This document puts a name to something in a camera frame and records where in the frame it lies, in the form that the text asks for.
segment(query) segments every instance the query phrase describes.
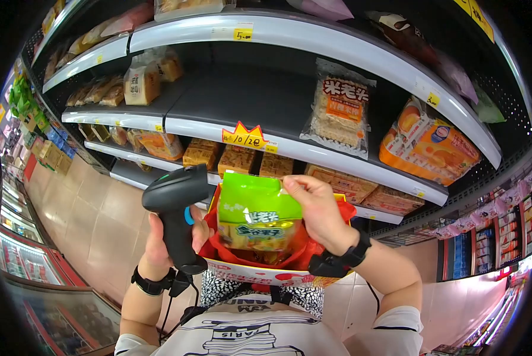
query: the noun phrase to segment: glass display case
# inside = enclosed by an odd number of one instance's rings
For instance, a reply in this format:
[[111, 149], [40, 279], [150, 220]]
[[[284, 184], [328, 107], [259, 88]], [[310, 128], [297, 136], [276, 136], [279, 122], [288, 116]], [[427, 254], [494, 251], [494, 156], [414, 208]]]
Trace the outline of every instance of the glass display case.
[[2, 226], [14, 233], [18, 233], [28, 239], [44, 244], [42, 236], [36, 226], [31, 221], [21, 217], [6, 206], [1, 206], [0, 221]]
[[112, 354], [120, 312], [91, 288], [7, 277], [6, 287], [45, 355]]
[[46, 252], [0, 232], [0, 268], [14, 276], [47, 284], [65, 285]]

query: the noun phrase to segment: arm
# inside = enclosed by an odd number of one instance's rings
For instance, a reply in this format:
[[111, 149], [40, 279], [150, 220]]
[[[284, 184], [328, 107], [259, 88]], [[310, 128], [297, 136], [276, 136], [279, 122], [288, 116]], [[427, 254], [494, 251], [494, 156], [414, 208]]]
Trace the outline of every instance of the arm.
[[[359, 232], [343, 222], [329, 184], [307, 175], [289, 175], [284, 177], [284, 188], [302, 206], [307, 233], [327, 251], [341, 256], [359, 243]], [[420, 274], [411, 260], [390, 247], [371, 239], [365, 259], [353, 270], [384, 295], [378, 316], [402, 305], [421, 309]]]
[[[192, 246], [198, 252], [214, 231], [208, 228], [198, 208], [191, 207], [191, 216], [195, 219], [192, 229]], [[163, 223], [160, 218], [156, 214], [150, 214], [149, 224], [151, 232], [147, 237], [145, 253], [139, 261], [137, 270], [144, 279], [160, 281], [169, 272], [169, 268], [173, 267], [173, 262], [163, 242]], [[150, 345], [159, 346], [156, 324], [161, 313], [162, 301], [163, 294], [148, 295], [135, 283], [129, 286], [122, 303], [120, 335], [133, 334]]]

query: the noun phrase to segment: person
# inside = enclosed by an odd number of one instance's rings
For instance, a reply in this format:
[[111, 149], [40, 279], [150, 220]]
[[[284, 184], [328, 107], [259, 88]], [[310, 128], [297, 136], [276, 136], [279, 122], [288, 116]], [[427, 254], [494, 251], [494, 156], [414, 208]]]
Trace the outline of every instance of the person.
[[[302, 207], [307, 233], [328, 252], [341, 256], [362, 243], [359, 231], [343, 222], [331, 186], [305, 175], [286, 176], [283, 184]], [[214, 231], [200, 212], [193, 213], [193, 218], [192, 246], [199, 251]], [[162, 239], [161, 220], [152, 214], [150, 224], [138, 273], [159, 281], [173, 263]], [[353, 270], [383, 294], [372, 328], [347, 341], [355, 355], [418, 355], [423, 341], [419, 334], [422, 281], [412, 261], [370, 239], [364, 259]], [[222, 282], [226, 281], [215, 279], [215, 284]], [[115, 355], [349, 355], [331, 329], [305, 308], [271, 301], [268, 295], [244, 295], [213, 305], [179, 327], [160, 347], [155, 325], [162, 300], [162, 294], [148, 295], [135, 283], [129, 286]]]

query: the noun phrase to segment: green snack bag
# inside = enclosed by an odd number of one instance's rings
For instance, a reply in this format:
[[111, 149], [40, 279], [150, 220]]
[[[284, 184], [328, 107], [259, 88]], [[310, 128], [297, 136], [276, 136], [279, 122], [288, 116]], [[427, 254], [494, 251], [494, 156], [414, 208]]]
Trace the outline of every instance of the green snack bag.
[[278, 179], [224, 173], [217, 223], [225, 246], [285, 251], [301, 219], [301, 206]]

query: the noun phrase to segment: white shelf edge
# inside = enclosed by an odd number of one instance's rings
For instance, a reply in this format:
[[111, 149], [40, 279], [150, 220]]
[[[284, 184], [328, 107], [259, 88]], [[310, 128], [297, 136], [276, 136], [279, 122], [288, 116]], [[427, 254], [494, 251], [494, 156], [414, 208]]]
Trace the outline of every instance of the white shelf edge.
[[344, 61], [396, 84], [425, 102], [430, 92], [434, 92], [440, 99], [435, 109], [466, 134], [493, 167], [499, 167], [502, 157], [497, 141], [453, 89], [412, 57], [345, 26], [280, 12], [222, 12], [148, 23], [133, 32], [129, 49], [134, 53], [167, 44], [234, 41], [234, 28], [239, 27], [240, 22], [252, 24], [252, 42], [295, 48]]
[[[165, 132], [177, 135], [222, 142], [223, 129], [233, 131], [234, 126], [204, 123], [182, 118], [165, 118]], [[403, 191], [413, 196], [422, 193], [424, 194], [422, 196], [423, 199], [440, 206], [446, 203], [448, 197], [447, 190], [441, 186], [439, 186], [438, 189], [433, 189], [428, 185], [415, 181], [402, 174], [373, 165], [366, 160], [350, 157], [325, 148], [312, 146], [308, 144], [307, 141], [284, 139], [283, 137], [270, 134], [264, 134], [264, 139], [278, 144], [277, 153], [279, 155], [335, 169], [340, 172], [348, 173], [371, 182]]]
[[[183, 165], [169, 160], [162, 160], [160, 158], [153, 157], [149, 153], [135, 153], [127, 150], [119, 149], [108, 145], [103, 145], [99, 142], [85, 141], [84, 146], [94, 151], [99, 151], [107, 154], [111, 154], [115, 157], [123, 158], [124, 160], [131, 160], [132, 162], [142, 163], [151, 167], [159, 168], [164, 171], [170, 172], [183, 168]], [[222, 179], [218, 174], [208, 173], [208, 183], [212, 185], [218, 185], [222, 182]]]
[[121, 126], [124, 128], [157, 131], [156, 126], [163, 127], [162, 116], [148, 116], [133, 113], [109, 112], [70, 112], [70, 107], [62, 113], [63, 123], [100, 124]]
[[[166, 171], [173, 171], [173, 170], [180, 169], [183, 167], [182, 165], [179, 165], [178, 163], [160, 160], [158, 158], [154, 158], [150, 156], [149, 154], [129, 152], [123, 149], [118, 149], [117, 147], [102, 145], [98, 142], [86, 141], [84, 143], [84, 146], [91, 150], [96, 150], [99, 152], [111, 154], [119, 158], [124, 158], [126, 160], [132, 160], [133, 162], [143, 163], [148, 166], [159, 168], [159, 169], [166, 170]], [[123, 177], [121, 175], [118, 175], [112, 172], [110, 172], [110, 176], [114, 179], [117, 179], [119, 181], [130, 184], [140, 189], [145, 190], [147, 188], [147, 186], [142, 183], [133, 181], [129, 178]], [[208, 183], [212, 185], [218, 185], [219, 183], [222, 182], [222, 179], [220, 178], [220, 176], [215, 173], [208, 173], [207, 178], [208, 178]], [[355, 209], [357, 210], [357, 213], [355, 214], [355, 216], [357, 217], [365, 217], [367, 219], [378, 220], [378, 221], [387, 222], [391, 224], [400, 224], [400, 222], [403, 220], [403, 217], [399, 217], [393, 214], [388, 214], [386, 212], [371, 210], [371, 209], [361, 207], [361, 206], [355, 206]]]
[[127, 41], [129, 37], [130, 34], [128, 32], [119, 34], [78, 55], [44, 83], [42, 92], [49, 91], [59, 83], [87, 69], [127, 56]]
[[52, 35], [58, 30], [58, 28], [62, 25], [64, 20], [72, 14], [72, 11], [78, 7], [79, 4], [83, 4], [88, 0], [72, 0], [70, 1], [62, 11], [56, 16], [56, 19], [52, 23], [52, 26], [48, 30], [47, 34], [44, 35], [42, 38], [42, 41], [40, 42], [39, 49], [36, 50], [36, 53], [34, 54], [34, 58], [32, 59], [31, 65], [34, 65], [34, 62], [36, 62], [36, 59], [40, 56], [40, 53], [44, 49], [44, 46], [48, 43]]

